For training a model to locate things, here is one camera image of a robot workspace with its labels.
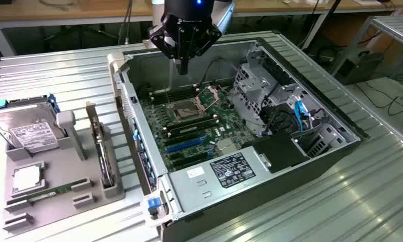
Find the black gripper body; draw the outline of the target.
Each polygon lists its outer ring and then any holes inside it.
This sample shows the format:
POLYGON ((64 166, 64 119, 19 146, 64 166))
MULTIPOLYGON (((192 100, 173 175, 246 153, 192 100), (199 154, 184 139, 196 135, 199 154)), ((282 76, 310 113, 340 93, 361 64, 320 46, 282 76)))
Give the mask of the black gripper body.
POLYGON ((180 44, 183 57, 183 33, 193 26, 213 24, 215 1, 165 1, 165 10, 161 24, 172 38, 180 44))

